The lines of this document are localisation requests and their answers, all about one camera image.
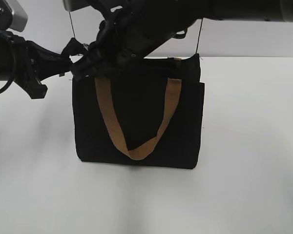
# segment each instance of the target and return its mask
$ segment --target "wire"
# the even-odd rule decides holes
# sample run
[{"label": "wire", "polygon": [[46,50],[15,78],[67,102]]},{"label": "wire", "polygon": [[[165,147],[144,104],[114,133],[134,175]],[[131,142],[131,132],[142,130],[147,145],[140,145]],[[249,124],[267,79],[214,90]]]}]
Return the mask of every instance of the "wire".
[{"label": "wire", "polygon": [[13,57],[13,70],[12,73],[10,75],[9,80],[7,81],[7,83],[0,89],[0,94],[2,94],[4,91],[6,91],[11,84],[14,81],[15,75],[16,75],[16,71],[17,71],[17,59],[16,59],[16,52],[15,49],[13,48],[13,46],[10,44],[10,48],[11,48],[11,52],[12,52],[12,57]]},{"label": "wire", "polygon": [[72,29],[73,29],[74,38],[76,38],[72,15],[70,14],[70,12],[68,12],[68,13],[69,13],[69,18],[70,18],[70,24],[72,25]]},{"label": "wire", "polygon": [[202,27],[203,27],[203,19],[201,20],[201,26],[200,26],[200,32],[199,32],[199,37],[197,39],[197,44],[196,44],[196,50],[195,53],[199,51],[199,44],[200,44],[200,38],[201,38],[201,32],[202,32]]}]

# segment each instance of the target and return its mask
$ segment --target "white surface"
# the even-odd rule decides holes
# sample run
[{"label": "white surface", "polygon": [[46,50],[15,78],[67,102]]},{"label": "white surface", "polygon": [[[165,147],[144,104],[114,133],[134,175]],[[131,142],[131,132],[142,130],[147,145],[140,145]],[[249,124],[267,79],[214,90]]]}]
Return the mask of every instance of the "white surface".
[{"label": "white surface", "polygon": [[81,163],[70,76],[0,96],[0,234],[293,234],[293,58],[204,58],[193,171]]},{"label": "white surface", "polygon": [[[73,36],[62,0],[18,0],[29,16],[18,35],[61,52]],[[91,7],[72,12],[76,37],[83,43],[96,39],[101,14]],[[200,21],[183,40],[172,39],[153,56],[191,56],[196,48]],[[293,57],[293,23],[234,22],[205,19],[200,43],[202,56]]]}]

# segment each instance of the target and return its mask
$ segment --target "white wall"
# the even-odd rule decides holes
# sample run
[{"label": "white wall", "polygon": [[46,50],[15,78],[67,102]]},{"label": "white wall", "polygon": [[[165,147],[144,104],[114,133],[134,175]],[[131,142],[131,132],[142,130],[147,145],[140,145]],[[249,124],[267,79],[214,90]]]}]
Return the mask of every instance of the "white wall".
[{"label": "white wall", "polygon": [[[60,52],[73,36],[69,14],[62,0],[19,0],[29,15],[22,34],[26,39]],[[102,16],[91,7],[72,13],[77,39],[95,40]],[[183,40],[172,39],[154,56],[191,56],[196,48],[200,21]],[[202,56],[293,57],[293,23],[232,22],[205,20],[200,53]]]}]

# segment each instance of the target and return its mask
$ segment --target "white table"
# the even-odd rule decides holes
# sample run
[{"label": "white table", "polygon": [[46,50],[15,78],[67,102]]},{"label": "white table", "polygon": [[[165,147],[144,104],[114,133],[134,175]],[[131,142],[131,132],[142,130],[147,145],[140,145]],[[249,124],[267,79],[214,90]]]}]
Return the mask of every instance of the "white table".
[{"label": "white table", "polygon": [[81,163],[70,75],[0,96],[0,234],[293,234],[293,58],[205,58],[193,171]]}]

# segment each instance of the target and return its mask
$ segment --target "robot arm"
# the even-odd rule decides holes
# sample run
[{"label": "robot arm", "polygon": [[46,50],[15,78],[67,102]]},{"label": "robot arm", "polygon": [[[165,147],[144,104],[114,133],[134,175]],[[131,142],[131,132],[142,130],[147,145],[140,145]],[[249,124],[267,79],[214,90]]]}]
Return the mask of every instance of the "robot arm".
[{"label": "robot arm", "polygon": [[[77,2],[64,1],[67,5]],[[96,42],[71,67],[76,79],[97,73],[113,73],[130,65],[169,39],[183,38],[177,33],[187,32],[197,19],[293,22],[293,0],[85,1],[93,7],[104,5],[108,14],[103,14],[107,16],[100,24]],[[111,12],[110,7],[115,5],[122,6],[122,9]]]},{"label": "robot arm", "polygon": [[0,94],[15,82],[32,99],[41,99],[47,92],[41,81],[68,72],[72,62],[68,55],[58,55],[6,31],[22,32],[27,19],[16,0],[0,0],[0,80],[6,81]]},{"label": "robot arm", "polygon": [[[293,22],[293,0],[63,0],[67,10],[92,6],[104,16],[88,51],[72,39],[61,55],[6,31],[22,31],[27,14],[17,0],[0,0],[0,80],[17,83],[32,99],[44,98],[41,81],[69,70],[76,80],[117,73],[169,39],[183,38],[197,20]],[[69,55],[84,54],[75,64]]]}]

